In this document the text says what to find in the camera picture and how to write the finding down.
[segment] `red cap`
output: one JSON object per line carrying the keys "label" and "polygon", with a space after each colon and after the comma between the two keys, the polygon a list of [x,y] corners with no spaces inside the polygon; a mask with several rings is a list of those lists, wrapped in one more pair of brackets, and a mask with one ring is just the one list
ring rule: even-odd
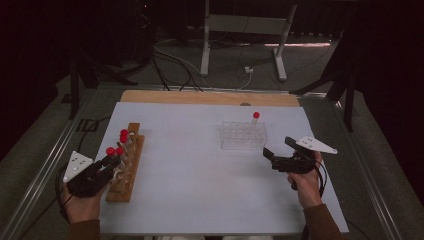
{"label": "red cap", "polygon": [[126,143],[128,141],[128,137],[127,136],[121,136],[119,138],[119,141],[121,141],[121,143]]}
{"label": "red cap", "polygon": [[121,136],[127,136],[128,135],[128,130],[127,129],[122,129],[121,130]]}
{"label": "red cap", "polygon": [[121,147],[116,148],[116,154],[118,154],[118,155],[124,154],[124,149],[122,149]]}
{"label": "red cap", "polygon": [[108,147],[106,149],[106,154],[109,156],[115,154],[115,149],[113,147]]}

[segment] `wooden test tube rack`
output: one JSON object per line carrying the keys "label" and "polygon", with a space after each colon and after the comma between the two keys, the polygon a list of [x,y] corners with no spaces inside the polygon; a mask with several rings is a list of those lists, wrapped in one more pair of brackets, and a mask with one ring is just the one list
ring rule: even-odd
{"label": "wooden test tube rack", "polygon": [[140,123],[129,123],[128,132],[131,138],[131,146],[128,152],[124,152],[128,157],[127,164],[122,164],[119,170],[121,179],[117,178],[118,174],[115,174],[112,179],[112,183],[109,187],[106,195],[107,202],[130,202],[132,190],[134,187],[134,181],[138,170],[138,163],[140,162],[141,150],[144,143],[144,135],[139,135]]}

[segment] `human hand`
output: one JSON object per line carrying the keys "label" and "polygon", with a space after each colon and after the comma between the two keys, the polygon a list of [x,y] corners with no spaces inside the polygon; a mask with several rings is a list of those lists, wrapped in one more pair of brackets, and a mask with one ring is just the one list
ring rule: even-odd
{"label": "human hand", "polygon": [[[315,160],[321,163],[322,157],[320,152],[315,151],[314,153]],[[290,184],[296,182],[299,202],[304,209],[322,204],[321,196],[319,194],[318,173],[315,170],[312,170],[306,174],[287,174],[289,175],[287,180],[290,182]]]}
{"label": "human hand", "polygon": [[69,193],[65,183],[63,185],[63,204],[68,214],[69,223],[98,219],[100,215],[100,199],[105,189],[106,186],[93,197],[79,198]]}

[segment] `gray carpet floor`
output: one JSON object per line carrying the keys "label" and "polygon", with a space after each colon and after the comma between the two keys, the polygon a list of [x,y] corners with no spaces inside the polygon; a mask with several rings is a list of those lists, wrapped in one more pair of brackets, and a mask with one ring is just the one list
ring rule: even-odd
{"label": "gray carpet floor", "polygon": [[[322,37],[302,37],[288,40],[283,52],[288,79],[280,82],[272,59],[272,47],[264,44],[246,46],[234,45],[232,42],[211,42],[209,75],[203,79],[199,76],[202,41],[190,40],[180,43],[175,40],[160,40],[155,51],[181,58],[192,73],[196,84],[205,91],[266,91],[285,92],[303,87],[317,80],[334,48],[336,42]],[[179,90],[188,80],[186,70],[180,65],[165,60],[159,53],[157,66],[169,79],[172,90]],[[125,68],[133,65],[125,62]],[[252,66],[249,75],[243,72],[244,66]],[[53,152],[60,134],[69,125],[78,125],[81,119],[102,119],[112,114],[114,105],[126,89],[163,90],[163,85],[156,69],[152,65],[142,71],[128,76],[129,80],[138,82],[135,87],[122,86],[104,75],[99,75],[101,83],[96,90],[81,87],[82,105],[75,120],[68,120],[70,106],[61,103],[63,96],[70,91],[69,77],[57,84],[58,97],[43,112],[33,126],[22,136],[21,140],[0,163],[0,229],[5,228],[19,202],[25,196],[37,172],[50,159],[51,154],[58,155],[57,164],[53,166],[52,175],[46,183],[40,185],[40,194],[31,202],[31,211],[24,219],[23,229],[34,222],[50,201],[54,199],[54,178],[59,166],[69,160],[73,150],[80,144],[84,133],[74,127],[69,140],[60,152]],[[194,91],[193,82],[183,90]],[[314,90],[325,93],[331,84]],[[353,128],[348,133],[340,124],[340,115],[335,103],[322,99],[322,94],[309,94],[301,99],[305,111],[318,139],[339,150],[338,155],[327,156],[326,165],[336,189],[345,218],[349,223],[349,239],[424,239],[424,210],[409,186],[403,172],[397,164],[390,146],[374,121],[359,92],[355,93]],[[96,132],[90,132],[84,138],[80,152],[95,157],[107,127],[107,120],[99,124]],[[59,215],[57,204],[31,226],[24,239],[65,239],[67,224]],[[296,236],[275,236],[275,239],[300,239]],[[141,237],[116,237],[114,239],[141,239]]]}

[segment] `dark sleeve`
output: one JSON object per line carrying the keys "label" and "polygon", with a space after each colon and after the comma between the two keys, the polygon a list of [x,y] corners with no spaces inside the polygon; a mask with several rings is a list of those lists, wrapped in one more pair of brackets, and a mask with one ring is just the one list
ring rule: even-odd
{"label": "dark sleeve", "polygon": [[99,240],[100,221],[90,220],[69,225],[68,240]]}
{"label": "dark sleeve", "polygon": [[339,227],[334,222],[327,205],[322,204],[316,207],[306,208],[303,212],[312,240],[346,239],[340,233]]}

